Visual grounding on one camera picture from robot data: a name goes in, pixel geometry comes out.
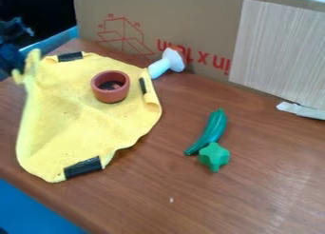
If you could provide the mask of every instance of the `green toy cucumber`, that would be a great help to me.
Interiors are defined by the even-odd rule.
[[[222,136],[226,125],[227,118],[223,108],[213,111],[207,120],[203,134],[191,147],[185,150],[184,154],[198,153],[200,149],[206,147],[209,143],[216,142]]]

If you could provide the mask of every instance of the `terracotta pot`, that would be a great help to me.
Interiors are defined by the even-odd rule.
[[[122,101],[130,88],[128,76],[118,70],[98,73],[91,79],[90,84],[96,98],[104,103]]]

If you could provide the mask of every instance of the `black object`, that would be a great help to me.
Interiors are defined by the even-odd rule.
[[[14,68],[24,71],[25,56],[12,44],[0,45],[0,81],[8,76]]]
[[[146,94],[146,87],[145,87],[144,78],[140,78],[139,83],[140,83],[141,90],[143,91],[143,94]]]
[[[33,32],[22,23],[21,18],[8,22],[0,20],[0,81],[11,76],[14,68],[24,71],[25,55],[12,44],[24,35],[33,35]]]
[[[0,234],[8,234],[8,232],[5,231],[3,228],[0,227]]]
[[[83,53],[81,51],[58,55],[59,63],[70,62],[79,59],[83,59]]]
[[[64,169],[66,179],[75,177],[88,172],[101,170],[102,164],[99,156],[77,163],[73,166],[68,166]]]

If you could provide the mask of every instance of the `wooden tabletop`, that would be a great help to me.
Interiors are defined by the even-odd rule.
[[[79,40],[54,53],[77,50],[147,65]],[[154,85],[163,116],[148,135],[103,171],[48,184],[17,163],[25,92],[1,82],[0,177],[93,233],[324,233],[324,122],[276,110],[275,97],[186,72]],[[231,162],[210,173],[182,152],[218,107],[229,118],[220,144]]]

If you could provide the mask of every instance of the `yellow towel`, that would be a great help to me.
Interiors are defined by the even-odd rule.
[[[24,75],[12,73],[28,93],[16,145],[18,162],[50,183],[64,181],[66,167],[97,156],[105,168],[117,149],[133,146],[162,115],[146,68],[94,53],[83,55],[69,62],[58,62],[57,56],[39,62],[40,51],[34,50]],[[95,98],[90,80],[104,70],[120,70],[130,77],[126,99],[104,104]]]

